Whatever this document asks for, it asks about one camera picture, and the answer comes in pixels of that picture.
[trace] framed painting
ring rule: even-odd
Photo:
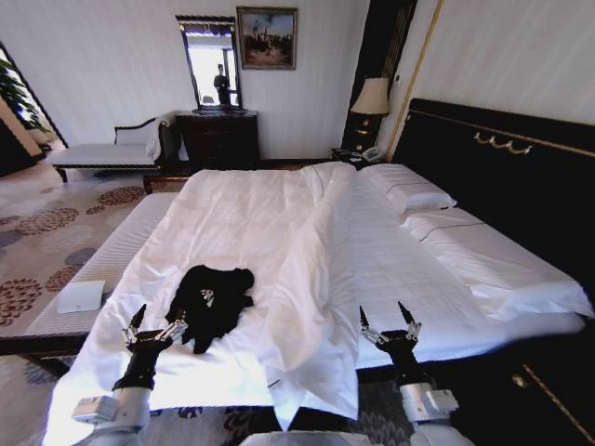
[[[238,7],[244,70],[294,70],[298,10],[294,7]]]

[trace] robotic arm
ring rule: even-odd
[[[188,325],[183,311],[164,330],[139,332],[144,316],[143,305],[123,330],[126,348],[132,358],[124,376],[113,386],[110,397],[80,400],[73,418],[95,425],[93,433],[80,445],[133,446],[142,444],[144,428],[149,424],[149,396],[155,386],[155,364],[159,354],[178,339]]]
[[[370,327],[364,309],[360,307],[362,336],[377,348],[387,352],[397,370],[397,385],[403,398],[407,419],[416,433],[411,437],[412,446],[473,446],[456,429],[445,424],[450,413],[458,408],[453,392],[434,389],[413,353],[421,323],[398,302],[407,330],[379,333]]]

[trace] mirror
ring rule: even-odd
[[[176,16],[199,109],[242,108],[234,17]]]

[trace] telephone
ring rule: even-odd
[[[368,163],[379,163],[383,158],[382,149],[380,146],[371,147],[362,152],[362,158]]]

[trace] chaise lounge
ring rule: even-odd
[[[80,144],[53,153],[46,161],[66,183],[64,169],[161,170],[178,156],[180,138],[173,112],[114,131],[113,144]]]

